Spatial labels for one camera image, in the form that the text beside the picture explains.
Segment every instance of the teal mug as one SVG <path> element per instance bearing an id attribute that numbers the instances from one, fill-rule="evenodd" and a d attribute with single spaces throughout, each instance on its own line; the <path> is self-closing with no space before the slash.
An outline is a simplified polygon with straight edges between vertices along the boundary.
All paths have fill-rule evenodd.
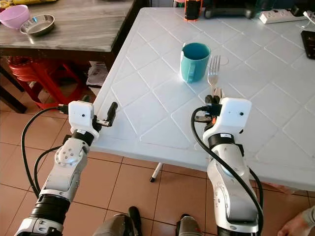
<path id="1" fill-rule="evenodd" d="M 201 80 L 205 75 L 211 50 L 202 43 L 184 45 L 181 52 L 181 74 L 187 83 Z"/>

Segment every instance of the red plastic stool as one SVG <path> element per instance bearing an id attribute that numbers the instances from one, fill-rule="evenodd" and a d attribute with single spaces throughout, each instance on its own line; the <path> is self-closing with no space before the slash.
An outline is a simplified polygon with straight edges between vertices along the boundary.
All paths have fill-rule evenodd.
<path id="1" fill-rule="evenodd" d="M 68 104 L 73 100 L 80 99 L 85 84 L 74 73 L 67 63 L 51 59 L 31 59 L 25 57 L 10 57 L 9 67 L 20 81 L 25 91 L 32 100 L 42 109 Z M 65 96 L 59 87 L 62 78 L 72 78 L 78 85 L 70 96 Z M 32 88 L 29 82 L 36 82 Z M 56 101 L 55 103 L 42 103 L 38 94 L 45 88 Z"/>

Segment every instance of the black remote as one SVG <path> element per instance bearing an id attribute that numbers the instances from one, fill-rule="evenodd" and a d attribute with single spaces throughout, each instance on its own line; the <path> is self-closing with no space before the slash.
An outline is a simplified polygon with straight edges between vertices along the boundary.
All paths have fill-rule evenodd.
<path id="1" fill-rule="evenodd" d="M 315 59 L 315 32 L 302 31 L 301 36 L 306 52 L 306 56 L 310 59 Z"/>

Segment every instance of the white table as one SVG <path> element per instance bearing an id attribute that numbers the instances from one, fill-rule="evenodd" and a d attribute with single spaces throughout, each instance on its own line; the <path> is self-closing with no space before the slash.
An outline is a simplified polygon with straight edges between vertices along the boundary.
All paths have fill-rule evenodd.
<path id="1" fill-rule="evenodd" d="M 315 60 L 305 56 L 299 27 L 305 22 L 201 17 L 187 23 L 183 16 L 182 8 L 141 9 L 95 100 L 100 118 L 113 101 L 119 107 L 92 149 L 205 171 L 208 155 L 189 120 L 210 89 L 206 79 L 186 84 L 179 75 L 183 43 L 202 42 L 228 58 L 218 83 L 225 95 L 253 103 L 237 138 L 248 165 L 262 181 L 314 191 Z"/>

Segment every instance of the stainless steel plate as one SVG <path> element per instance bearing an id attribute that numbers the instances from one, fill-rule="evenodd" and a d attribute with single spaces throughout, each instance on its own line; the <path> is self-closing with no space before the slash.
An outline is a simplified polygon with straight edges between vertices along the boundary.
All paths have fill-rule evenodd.
<path id="1" fill-rule="evenodd" d="M 54 27 L 55 18 L 52 15 L 34 16 L 28 21 L 25 21 L 20 32 L 30 36 L 40 36 L 50 32 Z"/>

